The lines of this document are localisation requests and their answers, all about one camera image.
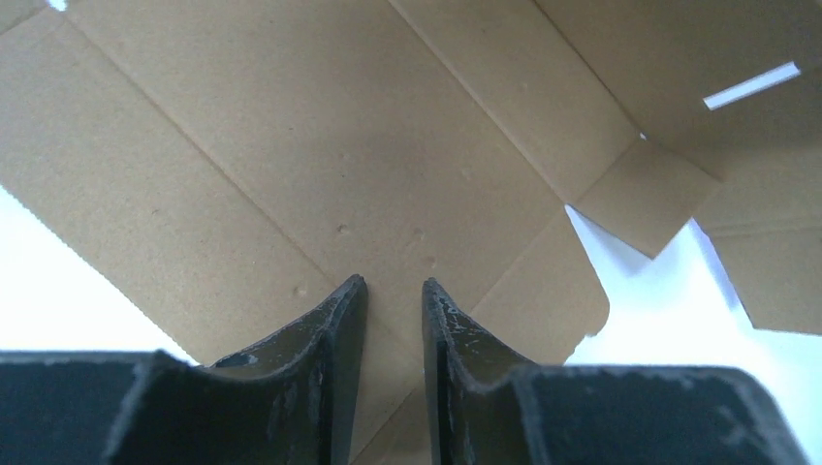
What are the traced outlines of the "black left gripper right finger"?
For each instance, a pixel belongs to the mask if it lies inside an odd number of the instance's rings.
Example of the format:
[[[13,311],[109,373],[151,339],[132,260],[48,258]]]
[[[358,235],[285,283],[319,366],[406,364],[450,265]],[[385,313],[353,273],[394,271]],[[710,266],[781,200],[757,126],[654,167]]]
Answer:
[[[732,367],[546,365],[427,279],[421,295],[435,464],[805,464],[770,393]]]

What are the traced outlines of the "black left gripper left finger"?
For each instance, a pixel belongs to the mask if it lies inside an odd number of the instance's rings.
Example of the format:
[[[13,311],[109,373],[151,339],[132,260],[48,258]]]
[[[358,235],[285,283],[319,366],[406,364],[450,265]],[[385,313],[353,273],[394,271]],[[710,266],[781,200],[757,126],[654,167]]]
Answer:
[[[211,365],[169,353],[1,355],[5,464],[344,464],[368,288],[319,305]]]

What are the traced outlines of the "brown cardboard box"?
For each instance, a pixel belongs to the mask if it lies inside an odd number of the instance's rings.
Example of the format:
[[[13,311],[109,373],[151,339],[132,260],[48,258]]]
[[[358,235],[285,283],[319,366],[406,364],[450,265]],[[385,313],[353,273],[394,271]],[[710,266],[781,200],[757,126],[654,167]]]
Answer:
[[[648,257],[696,219],[820,332],[821,5],[5,1],[1,183],[200,361],[360,273],[349,457],[428,464],[424,279],[564,360],[609,313],[572,211]]]

